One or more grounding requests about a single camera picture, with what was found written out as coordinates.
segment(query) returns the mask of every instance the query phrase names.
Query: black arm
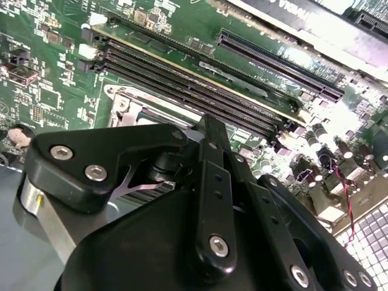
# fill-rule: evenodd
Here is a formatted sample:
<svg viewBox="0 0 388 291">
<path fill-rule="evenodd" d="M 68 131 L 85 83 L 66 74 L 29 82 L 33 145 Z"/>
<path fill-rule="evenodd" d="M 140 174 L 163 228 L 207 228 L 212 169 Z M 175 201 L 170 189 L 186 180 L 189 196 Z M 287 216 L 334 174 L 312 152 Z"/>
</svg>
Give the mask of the black arm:
<svg viewBox="0 0 388 291">
<path fill-rule="evenodd" d="M 84 238 L 58 290 L 376 290 L 276 178 L 254 179 L 223 123 L 205 115 L 193 129 L 199 143 L 165 124 L 34 139 L 29 183 L 72 211 L 102 210 L 119 185 L 128 193 L 176 182 Z M 55 159 L 56 145 L 72 157 Z M 90 165 L 101 181 L 90 179 Z"/>
</svg>

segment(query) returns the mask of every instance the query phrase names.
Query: silver screw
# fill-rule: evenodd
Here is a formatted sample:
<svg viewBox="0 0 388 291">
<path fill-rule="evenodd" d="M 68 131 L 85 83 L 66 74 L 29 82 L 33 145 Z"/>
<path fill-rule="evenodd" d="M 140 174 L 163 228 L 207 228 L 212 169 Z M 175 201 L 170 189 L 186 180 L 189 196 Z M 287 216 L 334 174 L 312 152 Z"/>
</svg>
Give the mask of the silver screw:
<svg viewBox="0 0 388 291">
<path fill-rule="evenodd" d="M 367 275 L 365 275 L 363 272 L 358 272 L 358 274 L 360 275 L 362 282 L 366 286 L 368 286 L 368 287 L 372 286 L 372 282 L 371 282 L 371 280 L 369 279 L 369 277 Z"/>
<path fill-rule="evenodd" d="M 273 186 L 275 186 L 275 187 L 278 186 L 277 181 L 276 181 L 275 179 L 273 179 L 273 178 L 269 178 L 269 183 L 271 183 L 271 185 L 273 185 Z"/>
<path fill-rule="evenodd" d="M 212 149 L 217 149 L 217 145 L 214 143 L 214 142 L 210 142 L 209 143 L 209 146 L 212 148 Z"/>
<path fill-rule="evenodd" d="M 64 145 L 57 145 L 51 148 L 50 153 L 53 158 L 61 161 L 67 161 L 73 157 L 73 152 Z"/>
<path fill-rule="evenodd" d="M 244 162 L 244 158 L 240 155 L 236 155 L 236 160 L 239 162 Z"/>
<path fill-rule="evenodd" d="M 309 278 L 307 277 L 306 273 L 299 268 L 297 265 L 291 266 L 291 273 L 293 278 L 298 282 L 300 286 L 303 288 L 307 288 L 309 286 Z"/>
<path fill-rule="evenodd" d="M 85 175 L 88 179 L 95 182 L 102 182 L 108 177 L 107 171 L 98 165 L 90 165 L 85 169 Z"/>
<path fill-rule="evenodd" d="M 210 248 L 217 256 L 220 256 L 223 258 L 228 255 L 228 252 L 229 252 L 228 245 L 219 236 L 216 236 L 216 235 L 212 236 L 209 239 L 209 244 L 210 244 Z"/>
<path fill-rule="evenodd" d="M 348 270 L 343 270 L 343 274 L 345 276 L 346 281 L 349 282 L 350 285 L 353 287 L 357 287 L 357 281 L 356 278 L 350 273 Z"/>
<path fill-rule="evenodd" d="M 179 131 L 174 131 L 172 135 L 178 139 L 183 139 L 182 134 Z"/>
</svg>

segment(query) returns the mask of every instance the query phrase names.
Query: red wire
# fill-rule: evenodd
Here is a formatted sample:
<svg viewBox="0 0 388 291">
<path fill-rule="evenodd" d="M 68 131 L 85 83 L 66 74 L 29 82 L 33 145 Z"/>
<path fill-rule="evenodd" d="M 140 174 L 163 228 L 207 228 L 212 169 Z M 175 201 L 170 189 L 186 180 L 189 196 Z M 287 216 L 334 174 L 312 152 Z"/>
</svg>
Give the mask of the red wire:
<svg viewBox="0 0 388 291">
<path fill-rule="evenodd" d="M 342 176 L 340 175 L 340 171 L 338 170 L 338 167 L 335 167 L 334 168 L 334 171 L 337 175 L 337 177 L 341 180 L 343 186 L 344 186 L 344 193 L 346 195 L 346 204 L 347 204 L 347 211 L 349 213 L 349 216 L 350 216 L 350 228 L 352 229 L 352 233 L 350 234 L 349 236 L 349 239 L 347 241 L 347 243 L 345 243 L 345 248 L 350 244 L 350 242 L 352 242 L 354 240 L 354 236 L 355 236 L 355 227 L 354 227 L 354 218 L 353 218 L 353 209 L 352 209 L 352 202 L 350 201 L 350 195 L 347 191 L 347 184 L 346 184 L 346 181 L 344 178 L 342 178 Z"/>
</svg>

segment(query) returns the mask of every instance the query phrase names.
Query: green pcb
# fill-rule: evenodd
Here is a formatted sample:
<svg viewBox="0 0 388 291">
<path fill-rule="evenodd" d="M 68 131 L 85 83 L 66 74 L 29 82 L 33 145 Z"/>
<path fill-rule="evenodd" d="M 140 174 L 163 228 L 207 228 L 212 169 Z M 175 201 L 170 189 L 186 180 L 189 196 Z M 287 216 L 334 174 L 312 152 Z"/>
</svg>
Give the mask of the green pcb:
<svg viewBox="0 0 388 291">
<path fill-rule="evenodd" d="M 37 72 L 38 75 L 31 84 L 22 85 L 5 70 L 1 71 L 0 129 L 6 130 L 15 124 L 23 124 L 38 134 L 107 126 L 112 99 L 106 94 L 105 86 L 115 84 L 136 87 L 136 84 L 110 73 L 97 75 L 78 69 L 78 60 L 85 59 L 84 54 L 79 54 L 80 45 L 88 44 L 81 38 L 81 27 L 89 27 L 227 87 L 242 98 L 254 100 L 282 116 L 288 116 L 307 126 L 322 123 L 332 136 L 349 141 L 350 146 L 368 141 L 369 129 L 387 110 L 381 97 L 388 94 L 381 86 L 356 82 L 352 74 L 339 72 L 334 67 L 323 64 L 319 58 L 314 58 L 303 48 L 275 39 L 210 4 L 210 1 L 205 0 L 1 1 L 2 64 L 7 63 L 10 52 L 24 49 L 30 55 L 28 64 L 25 64 L 30 68 L 28 73 L 33 75 Z M 365 2 L 353 5 L 357 9 L 367 9 L 381 19 L 384 17 L 386 5 L 381 1 L 370 1 L 369 8 L 367 6 Z M 238 82 L 231 84 L 225 75 L 204 68 L 197 59 L 184 52 L 147 39 L 128 26 L 100 23 L 101 15 L 107 12 L 113 12 L 128 22 L 234 68 L 284 98 L 268 98 L 259 89 L 247 92 Z M 343 89 L 344 98 L 336 105 L 328 104 L 325 107 L 318 98 L 300 98 L 303 91 L 293 82 L 218 47 L 217 38 L 221 29 L 255 43 Z M 298 99 L 307 117 L 299 115 L 290 106 L 287 101 L 290 98 Z M 368 114 L 370 118 L 366 119 L 364 114 Z M 300 141 L 293 143 L 291 156 L 282 157 L 274 154 L 265 141 L 249 132 L 231 125 L 227 129 L 234 150 L 240 151 L 242 145 L 256 149 L 255 154 L 249 158 L 252 170 L 256 173 L 261 171 L 261 161 L 266 160 L 272 165 L 271 173 L 285 180 L 290 173 L 289 164 L 292 159 L 300 153 L 307 155 L 304 152 L 305 145 Z M 20 156 L 24 152 L 12 146 L 7 139 L 0 144 L 0 150 Z"/>
</svg>

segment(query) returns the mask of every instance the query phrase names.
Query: perforated metal panel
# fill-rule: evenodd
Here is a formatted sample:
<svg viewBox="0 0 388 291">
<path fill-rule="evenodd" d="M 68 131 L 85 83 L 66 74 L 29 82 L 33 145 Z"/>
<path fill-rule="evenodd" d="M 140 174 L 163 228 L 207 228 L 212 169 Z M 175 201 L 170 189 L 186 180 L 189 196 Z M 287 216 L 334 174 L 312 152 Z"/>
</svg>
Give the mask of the perforated metal panel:
<svg viewBox="0 0 388 291">
<path fill-rule="evenodd" d="M 336 238 L 344 245 L 350 229 Z M 388 291 L 388 202 L 355 223 L 355 237 L 348 252 L 374 278 L 379 291 Z"/>
</svg>

